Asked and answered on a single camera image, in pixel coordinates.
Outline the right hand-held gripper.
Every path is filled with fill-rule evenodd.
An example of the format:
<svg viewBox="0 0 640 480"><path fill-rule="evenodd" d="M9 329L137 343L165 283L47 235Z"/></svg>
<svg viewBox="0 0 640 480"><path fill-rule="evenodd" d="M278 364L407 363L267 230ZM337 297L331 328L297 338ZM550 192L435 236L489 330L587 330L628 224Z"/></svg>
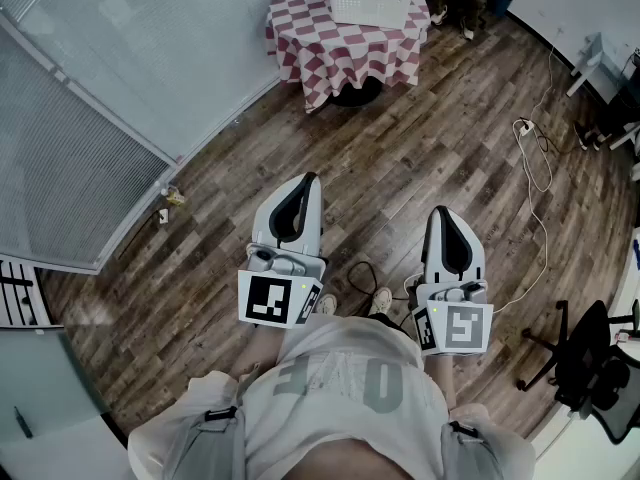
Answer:
<svg viewBox="0 0 640 480"><path fill-rule="evenodd" d="M422 261L426 283L408 289L421 354L486 352L494 307L481 280L484 248L473 229L448 207L436 207L427 222ZM454 278L459 281L449 282Z"/></svg>

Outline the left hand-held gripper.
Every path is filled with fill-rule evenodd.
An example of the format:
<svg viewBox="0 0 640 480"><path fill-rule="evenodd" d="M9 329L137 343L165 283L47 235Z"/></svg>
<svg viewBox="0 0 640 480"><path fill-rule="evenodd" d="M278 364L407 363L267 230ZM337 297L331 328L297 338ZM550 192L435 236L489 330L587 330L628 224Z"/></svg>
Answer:
<svg viewBox="0 0 640 480"><path fill-rule="evenodd" d="M323 289L322 226L322 186L312 172L288 180L258 207L247 266L238 271L240 321L281 329L306 324Z"/></svg>

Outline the person's left forearm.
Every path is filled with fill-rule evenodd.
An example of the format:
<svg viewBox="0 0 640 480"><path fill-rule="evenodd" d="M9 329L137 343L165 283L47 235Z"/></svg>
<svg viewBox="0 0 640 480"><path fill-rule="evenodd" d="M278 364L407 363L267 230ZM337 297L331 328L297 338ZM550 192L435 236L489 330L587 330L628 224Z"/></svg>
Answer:
<svg viewBox="0 0 640 480"><path fill-rule="evenodd" d="M287 330L258 326L232 365L229 375L236 381L256 372L258 376L272 369L278 360Z"/></svg>

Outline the person's right forearm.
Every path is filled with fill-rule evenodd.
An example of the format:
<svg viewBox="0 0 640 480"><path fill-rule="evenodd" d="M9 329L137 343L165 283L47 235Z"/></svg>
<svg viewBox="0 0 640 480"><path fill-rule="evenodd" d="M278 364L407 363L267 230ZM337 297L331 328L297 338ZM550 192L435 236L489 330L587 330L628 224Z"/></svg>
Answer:
<svg viewBox="0 0 640 480"><path fill-rule="evenodd" d="M441 390L449 410L457 406L454 385L453 357L432 355L424 358L424 372L429 375Z"/></svg>

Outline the person's right shoe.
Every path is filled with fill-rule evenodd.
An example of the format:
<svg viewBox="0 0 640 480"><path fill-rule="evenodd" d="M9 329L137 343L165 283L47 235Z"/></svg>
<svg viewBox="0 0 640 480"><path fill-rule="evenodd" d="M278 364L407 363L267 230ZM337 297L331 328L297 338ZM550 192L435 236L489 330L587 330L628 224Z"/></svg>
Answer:
<svg viewBox="0 0 640 480"><path fill-rule="evenodd" d="M392 291L388 287L381 287L376 290L371 299L371 306L368 311L369 316L387 315L393 302Z"/></svg>

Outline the black round table base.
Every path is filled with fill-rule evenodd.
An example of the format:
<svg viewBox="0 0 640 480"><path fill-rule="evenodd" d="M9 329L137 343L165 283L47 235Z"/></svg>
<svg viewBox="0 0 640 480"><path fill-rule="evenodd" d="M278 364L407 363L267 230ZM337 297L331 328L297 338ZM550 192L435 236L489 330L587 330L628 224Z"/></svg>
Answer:
<svg viewBox="0 0 640 480"><path fill-rule="evenodd" d="M351 83L347 83L337 96L330 96L328 101L336 106L345 108L358 108L373 102L382 92L383 83L377 78L369 76L357 89Z"/></svg>

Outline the black office chair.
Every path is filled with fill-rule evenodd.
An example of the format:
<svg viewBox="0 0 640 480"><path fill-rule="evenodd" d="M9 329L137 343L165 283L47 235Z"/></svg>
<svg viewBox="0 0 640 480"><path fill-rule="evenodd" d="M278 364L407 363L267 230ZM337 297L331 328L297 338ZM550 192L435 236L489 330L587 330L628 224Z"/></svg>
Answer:
<svg viewBox="0 0 640 480"><path fill-rule="evenodd" d="M640 336L640 301L627 315L610 317L603 301L595 301L573 331L568 330L568 302L560 300L558 342L552 344L531 333L521 336L551 352L551 358L530 381L519 379L516 388L529 391L549 372L549 383L556 387L555 400L581 419L594 417L608 439L620 444L631 430L640 428L640 360L611 342L613 324L632 325L630 334Z"/></svg>

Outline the red white checkered tablecloth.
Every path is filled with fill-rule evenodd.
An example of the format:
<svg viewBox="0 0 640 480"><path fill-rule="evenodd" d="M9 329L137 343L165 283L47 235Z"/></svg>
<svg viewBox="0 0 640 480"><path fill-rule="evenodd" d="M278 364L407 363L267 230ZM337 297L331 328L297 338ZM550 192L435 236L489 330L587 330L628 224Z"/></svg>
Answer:
<svg viewBox="0 0 640 480"><path fill-rule="evenodd" d="M416 85L430 24L425 0L411 0L402 29L338 24L329 0L272 0L267 53L276 57L282 82L302 86L310 114L346 85L361 89L369 77L390 87Z"/></svg>

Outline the person's white t-shirt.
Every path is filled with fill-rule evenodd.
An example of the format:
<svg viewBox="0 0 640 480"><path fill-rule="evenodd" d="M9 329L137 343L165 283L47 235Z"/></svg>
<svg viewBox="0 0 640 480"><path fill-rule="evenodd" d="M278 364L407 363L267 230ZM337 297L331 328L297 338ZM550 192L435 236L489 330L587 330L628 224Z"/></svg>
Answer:
<svg viewBox="0 0 640 480"><path fill-rule="evenodd" d="M276 365L192 379L136 428L137 480L533 480L533 446L446 400L385 315L314 314Z"/></svg>

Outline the white side table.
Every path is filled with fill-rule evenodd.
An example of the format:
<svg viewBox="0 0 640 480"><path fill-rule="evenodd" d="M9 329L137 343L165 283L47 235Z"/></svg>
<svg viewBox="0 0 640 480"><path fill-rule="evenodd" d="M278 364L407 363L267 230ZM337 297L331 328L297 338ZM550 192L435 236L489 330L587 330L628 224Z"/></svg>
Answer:
<svg viewBox="0 0 640 480"><path fill-rule="evenodd" d="M566 90L566 96L571 98L585 86L609 102L631 80L638 66L640 46L616 47L603 33L590 34L578 50L571 70L572 84Z"/></svg>

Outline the white slatted shelf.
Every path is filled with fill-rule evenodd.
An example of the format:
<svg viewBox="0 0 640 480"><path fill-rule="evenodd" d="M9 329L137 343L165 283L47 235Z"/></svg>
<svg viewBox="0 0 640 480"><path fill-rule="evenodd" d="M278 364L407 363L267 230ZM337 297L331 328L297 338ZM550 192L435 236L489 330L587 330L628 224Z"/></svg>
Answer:
<svg viewBox="0 0 640 480"><path fill-rule="evenodd" d="M0 327L51 324L37 271L31 265L0 258Z"/></svg>

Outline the black pen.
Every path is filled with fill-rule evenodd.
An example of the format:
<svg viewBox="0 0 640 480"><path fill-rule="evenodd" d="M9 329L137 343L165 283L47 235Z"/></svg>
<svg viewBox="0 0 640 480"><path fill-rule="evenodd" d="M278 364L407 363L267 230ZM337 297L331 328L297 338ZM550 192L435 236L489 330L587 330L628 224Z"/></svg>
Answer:
<svg viewBox="0 0 640 480"><path fill-rule="evenodd" d="M27 439L32 439L34 437L33 432L17 406L14 407L14 416L24 436Z"/></svg>

